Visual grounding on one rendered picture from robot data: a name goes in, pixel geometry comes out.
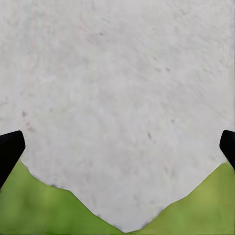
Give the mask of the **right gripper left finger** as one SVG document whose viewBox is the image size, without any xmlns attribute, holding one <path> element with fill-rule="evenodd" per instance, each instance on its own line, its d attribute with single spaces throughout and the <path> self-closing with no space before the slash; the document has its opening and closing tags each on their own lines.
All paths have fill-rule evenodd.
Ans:
<svg viewBox="0 0 235 235">
<path fill-rule="evenodd" d="M 0 189 L 25 150 L 21 130 L 0 136 Z"/>
</svg>

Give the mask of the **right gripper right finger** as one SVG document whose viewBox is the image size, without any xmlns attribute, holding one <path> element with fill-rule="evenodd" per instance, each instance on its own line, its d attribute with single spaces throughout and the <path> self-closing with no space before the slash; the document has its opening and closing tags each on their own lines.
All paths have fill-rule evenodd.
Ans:
<svg viewBox="0 0 235 235">
<path fill-rule="evenodd" d="M 235 132 L 224 130 L 220 139 L 219 147 L 235 169 Z"/>
</svg>

